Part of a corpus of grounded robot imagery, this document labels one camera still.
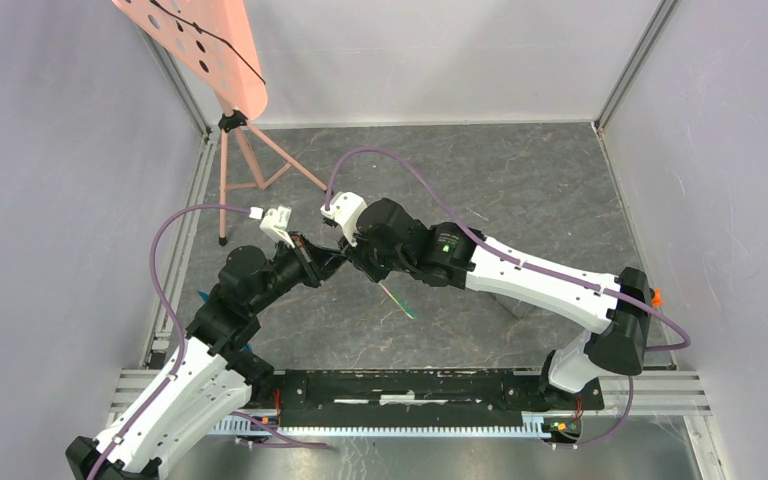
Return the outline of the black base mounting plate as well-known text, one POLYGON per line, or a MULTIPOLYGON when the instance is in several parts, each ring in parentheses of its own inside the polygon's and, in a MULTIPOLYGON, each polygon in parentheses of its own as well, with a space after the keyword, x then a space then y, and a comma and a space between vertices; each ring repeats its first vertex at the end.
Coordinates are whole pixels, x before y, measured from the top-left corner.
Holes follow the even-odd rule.
POLYGON ((524 414, 601 411, 598 380, 552 393, 516 369, 286 370, 255 389, 244 411, 274 411, 281 427, 513 427, 524 414))

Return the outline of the pink music stand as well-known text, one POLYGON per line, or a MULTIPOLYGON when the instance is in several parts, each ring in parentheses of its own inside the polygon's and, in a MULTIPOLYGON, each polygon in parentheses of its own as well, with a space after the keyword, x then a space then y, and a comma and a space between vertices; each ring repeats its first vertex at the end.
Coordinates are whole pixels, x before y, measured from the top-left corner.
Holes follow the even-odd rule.
POLYGON ((222 110, 217 123, 220 204, 227 203, 229 191, 264 190, 290 169, 297 170, 320 189, 326 188, 320 178, 254 124, 266 109, 268 93, 243 2, 126 0, 114 5, 213 90, 222 110), (272 176, 263 175, 245 131, 284 160, 272 176), (251 183, 228 182, 231 136, 236 138, 252 174, 251 183))

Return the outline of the iridescent rainbow metal fork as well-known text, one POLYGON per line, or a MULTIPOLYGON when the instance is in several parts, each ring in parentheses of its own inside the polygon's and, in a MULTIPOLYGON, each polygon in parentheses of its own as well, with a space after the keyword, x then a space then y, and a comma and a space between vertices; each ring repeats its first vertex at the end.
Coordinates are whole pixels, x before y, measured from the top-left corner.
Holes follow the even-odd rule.
POLYGON ((383 282, 378 283, 381 290, 398 306, 398 308, 410 319, 416 319, 416 313, 398 296, 396 296, 383 282))

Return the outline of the grey cloth napkin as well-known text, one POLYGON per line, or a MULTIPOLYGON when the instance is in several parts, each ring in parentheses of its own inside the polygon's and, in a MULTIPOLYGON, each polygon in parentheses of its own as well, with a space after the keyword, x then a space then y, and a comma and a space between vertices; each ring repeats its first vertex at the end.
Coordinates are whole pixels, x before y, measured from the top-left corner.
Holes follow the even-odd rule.
POLYGON ((493 294, 492 297, 499 305, 518 320, 548 319, 554 316, 553 312, 522 300, 498 294, 493 294))

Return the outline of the orange toy piece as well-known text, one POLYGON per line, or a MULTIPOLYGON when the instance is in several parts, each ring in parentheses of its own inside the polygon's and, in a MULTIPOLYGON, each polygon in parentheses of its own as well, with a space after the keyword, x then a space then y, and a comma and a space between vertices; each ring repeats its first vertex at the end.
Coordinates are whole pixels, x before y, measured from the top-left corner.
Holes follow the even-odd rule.
POLYGON ((655 288, 652 290, 651 301, 653 308, 660 309, 662 307, 663 299, 660 288, 655 288))

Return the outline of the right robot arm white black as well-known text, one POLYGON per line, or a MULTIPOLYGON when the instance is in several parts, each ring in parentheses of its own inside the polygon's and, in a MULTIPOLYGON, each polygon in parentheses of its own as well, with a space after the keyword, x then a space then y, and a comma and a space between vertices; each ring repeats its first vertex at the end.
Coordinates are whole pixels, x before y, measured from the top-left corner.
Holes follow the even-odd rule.
POLYGON ((598 376, 643 370, 657 293, 641 270, 613 275, 566 267, 453 222, 427 227, 390 199, 367 204, 351 192, 338 194, 321 213, 341 229, 339 245, 352 266, 373 282, 405 273, 430 287, 519 300, 583 327, 544 363, 537 392, 551 408, 566 406, 598 376))

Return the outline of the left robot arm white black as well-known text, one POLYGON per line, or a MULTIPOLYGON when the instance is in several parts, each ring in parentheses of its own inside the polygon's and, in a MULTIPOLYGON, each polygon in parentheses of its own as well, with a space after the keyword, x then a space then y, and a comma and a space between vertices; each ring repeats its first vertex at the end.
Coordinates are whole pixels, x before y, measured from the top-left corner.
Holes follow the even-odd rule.
POLYGON ((69 445, 74 477, 164 479, 234 410, 266 405, 274 369, 246 347, 258 313, 298 285, 319 287, 345 260, 298 233, 272 258, 256 246, 232 250, 170 361, 109 427, 69 445))

